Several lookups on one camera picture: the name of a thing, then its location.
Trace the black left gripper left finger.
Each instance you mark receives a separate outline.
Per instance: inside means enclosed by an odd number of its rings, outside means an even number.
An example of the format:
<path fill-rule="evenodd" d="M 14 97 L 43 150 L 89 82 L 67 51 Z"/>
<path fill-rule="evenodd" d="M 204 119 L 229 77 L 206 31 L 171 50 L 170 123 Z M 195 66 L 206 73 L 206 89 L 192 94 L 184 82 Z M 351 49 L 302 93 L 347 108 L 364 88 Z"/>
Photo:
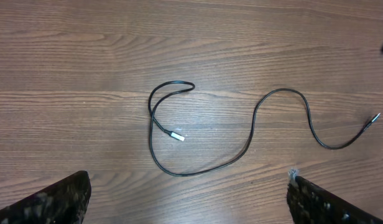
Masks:
<path fill-rule="evenodd" d="M 82 224 L 90 197 L 89 175 L 80 170 L 0 209 L 0 224 Z"/>

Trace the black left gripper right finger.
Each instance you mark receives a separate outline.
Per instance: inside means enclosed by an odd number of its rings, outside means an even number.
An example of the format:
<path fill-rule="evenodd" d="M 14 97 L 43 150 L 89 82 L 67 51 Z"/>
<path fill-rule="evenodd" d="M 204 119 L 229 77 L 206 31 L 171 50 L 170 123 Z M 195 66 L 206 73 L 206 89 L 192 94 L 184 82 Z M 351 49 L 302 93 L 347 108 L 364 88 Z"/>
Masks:
<path fill-rule="evenodd" d="M 287 205 L 295 224 L 383 224 L 383 220 L 288 171 Z"/>

